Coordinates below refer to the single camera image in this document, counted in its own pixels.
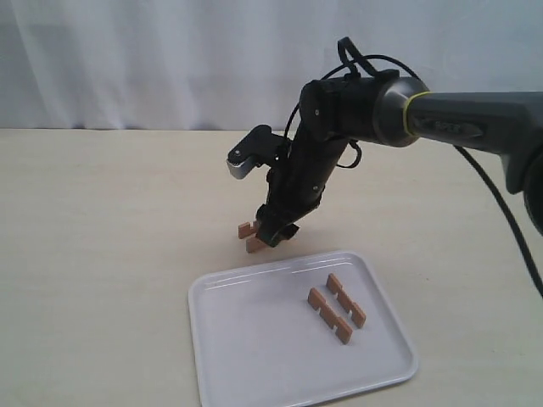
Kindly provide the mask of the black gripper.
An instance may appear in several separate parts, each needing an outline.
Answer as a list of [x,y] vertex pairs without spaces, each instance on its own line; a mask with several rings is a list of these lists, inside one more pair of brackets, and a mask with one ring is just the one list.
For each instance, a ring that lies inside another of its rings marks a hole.
[[347,145],[345,137],[318,141],[305,125],[298,126],[288,157],[268,173],[266,203],[256,215],[259,240],[277,246],[297,233],[299,227],[293,223],[319,206],[327,180]]

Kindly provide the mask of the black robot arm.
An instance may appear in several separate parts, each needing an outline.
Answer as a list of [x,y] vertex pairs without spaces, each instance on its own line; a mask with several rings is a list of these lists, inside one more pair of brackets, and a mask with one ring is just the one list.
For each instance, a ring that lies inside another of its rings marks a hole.
[[506,189],[522,193],[542,227],[541,92],[431,92],[418,79],[312,81],[299,100],[300,123],[284,165],[269,173],[257,237],[270,247],[316,209],[351,140],[403,148],[420,138],[501,158]]

